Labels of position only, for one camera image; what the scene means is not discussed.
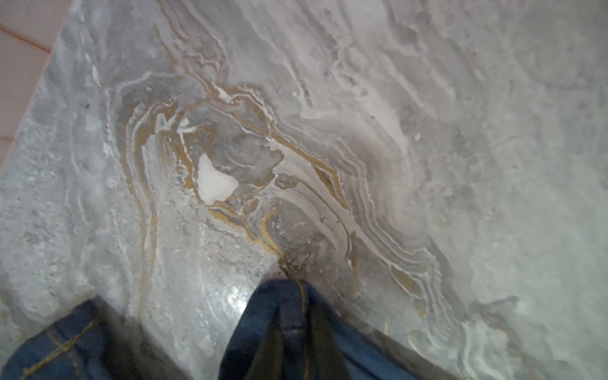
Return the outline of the dark blue denim trousers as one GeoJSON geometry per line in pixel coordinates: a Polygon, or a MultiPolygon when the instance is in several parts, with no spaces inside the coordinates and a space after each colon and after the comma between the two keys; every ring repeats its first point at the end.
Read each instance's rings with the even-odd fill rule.
{"type": "MultiPolygon", "coordinates": [[[[309,283],[269,280],[247,302],[221,360],[221,379],[413,379],[346,323],[309,283]]],[[[92,300],[29,338],[3,379],[152,379],[92,300]]]]}

